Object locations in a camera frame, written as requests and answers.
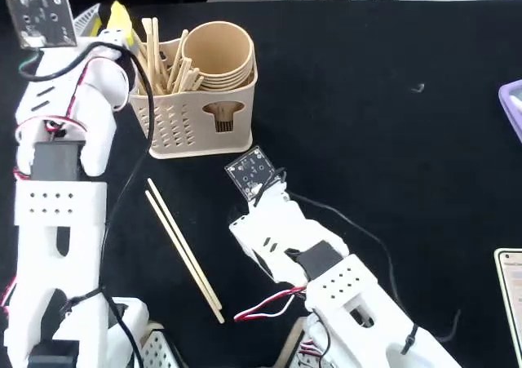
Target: black tablecloth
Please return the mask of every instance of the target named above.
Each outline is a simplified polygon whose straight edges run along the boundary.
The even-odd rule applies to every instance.
[[[390,247],[412,318],[442,335],[464,367],[514,367],[493,251],[520,246],[522,146],[498,88],[522,77],[522,2],[270,2],[147,7],[164,39],[230,20],[254,39],[259,83],[254,142],[286,166],[291,190],[336,206]],[[14,111],[24,89],[9,21],[0,35],[0,284],[15,271]],[[142,151],[130,109],[117,115],[109,205]],[[302,304],[283,317],[234,324],[274,285],[228,232],[245,208],[223,167],[236,155],[146,161],[107,247],[113,295],[136,296],[191,366],[270,365]],[[219,325],[144,198],[161,188],[223,302]],[[304,206],[342,236],[389,290],[382,251],[327,212]]]

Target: robotic arm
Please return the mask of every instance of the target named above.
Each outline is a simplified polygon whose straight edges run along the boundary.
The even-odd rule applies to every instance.
[[[51,45],[57,39],[52,27],[63,32],[58,42],[67,46],[41,50],[39,79],[28,84],[16,110],[19,245],[7,353],[13,368],[52,362],[121,368],[131,359],[131,345],[120,326],[108,328],[108,305],[101,293],[92,294],[100,285],[107,184],[90,178],[105,171],[116,131],[113,114],[126,105],[134,88],[136,67],[115,49],[131,47],[124,29],[106,29],[95,37],[75,35],[73,41],[74,32],[66,32],[73,28],[63,8],[69,9],[67,0],[8,0],[8,5],[14,20],[23,14],[24,28],[17,29],[22,46],[56,47]],[[94,42],[116,47],[91,48]],[[50,75],[68,67],[61,75]],[[42,81],[42,76],[50,79]],[[67,255],[57,250],[58,228],[69,231]],[[42,316],[56,289],[69,301],[92,295],[70,308],[53,339],[41,339]],[[147,307],[138,299],[116,298],[114,303],[139,344]]]
[[[304,217],[286,192],[285,177],[260,149],[226,169],[249,205],[231,232],[274,282],[306,286],[312,314],[304,331],[328,350],[322,361],[342,368],[460,366],[414,325],[341,237]]]

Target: stack of paper cups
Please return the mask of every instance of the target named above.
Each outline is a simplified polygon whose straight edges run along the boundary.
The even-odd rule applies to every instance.
[[[213,21],[193,29],[182,45],[182,57],[203,76],[200,90],[223,92],[244,86],[254,67],[254,44],[240,26]]]

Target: circuit board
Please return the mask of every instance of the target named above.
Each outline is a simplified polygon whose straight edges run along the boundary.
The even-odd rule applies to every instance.
[[[225,170],[247,201],[254,199],[259,189],[266,184],[275,173],[272,163],[259,146],[252,148],[236,161],[228,164]]]
[[[69,0],[6,0],[22,48],[74,47]]]

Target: yellow object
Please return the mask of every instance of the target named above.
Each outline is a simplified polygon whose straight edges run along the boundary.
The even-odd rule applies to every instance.
[[[96,36],[98,31],[101,28],[101,19],[99,17],[96,18],[94,25],[92,26],[91,36]]]
[[[108,19],[107,29],[121,29],[129,47],[134,45],[131,18],[127,9],[118,1],[114,1],[111,6],[111,17]]]

